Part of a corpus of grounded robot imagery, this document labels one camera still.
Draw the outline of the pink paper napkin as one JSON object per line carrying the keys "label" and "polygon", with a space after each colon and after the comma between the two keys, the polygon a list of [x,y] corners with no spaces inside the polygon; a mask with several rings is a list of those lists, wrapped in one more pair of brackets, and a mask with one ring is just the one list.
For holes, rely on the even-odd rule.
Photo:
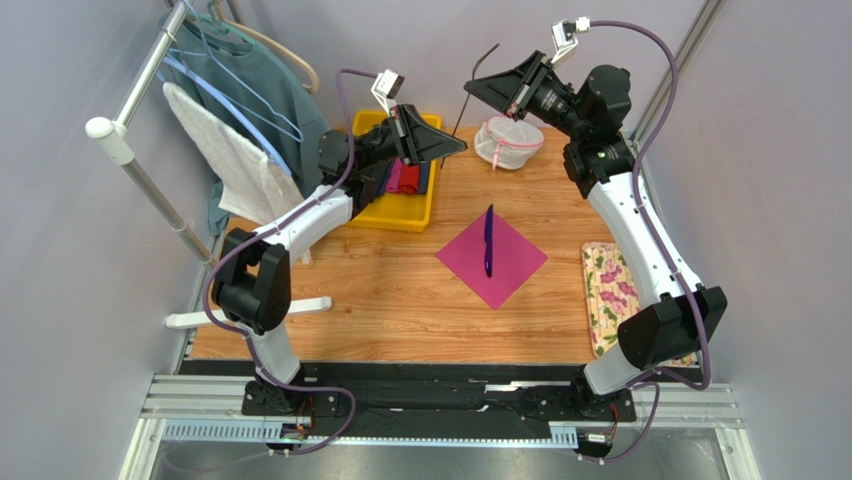
{"label": "pink paper napkin", "polygon": [[548,256],[494,211],[493,276],[487,278],[485,213],[441,248],[436,258],[496,310],[544,265]]}

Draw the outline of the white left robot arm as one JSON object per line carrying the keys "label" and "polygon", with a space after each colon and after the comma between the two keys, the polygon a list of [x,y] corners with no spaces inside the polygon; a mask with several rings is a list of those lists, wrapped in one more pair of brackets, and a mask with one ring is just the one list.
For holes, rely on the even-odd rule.
{"label": "white left robot arm", "polygon": [[315,150],[323,178],[314,192],[279,219],[226,236],[207,280],[205,304],[222,310],[225,318],[216,326],[245,340],[260,381],[286,397],[310,390],[285,322],[295,262],[375,200],[380,178],[394,161],[429,164],[466,148],[465,141],[428,124],[413,105],[394,106],[363,135],[342,130],[320,135]]}

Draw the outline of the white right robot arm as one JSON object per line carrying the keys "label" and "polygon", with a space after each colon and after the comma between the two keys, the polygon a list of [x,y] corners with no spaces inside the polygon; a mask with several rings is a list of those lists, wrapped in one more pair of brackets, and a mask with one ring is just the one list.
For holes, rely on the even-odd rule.
{"label": "white right robot arm", "polygon": [[532,114],[568,136],[566,173],[609,228],[632,275],[640,309],[618,327],[615,346],[584,366],[576,386],[589,398],[621,391],[670,360],[706,355],[728,306],[720,287],[705,286],[688,267],[647,198],[621,134],[630,88],[627,70],[600,65],[574,89],[542,52],[464,85],[512,120]]}

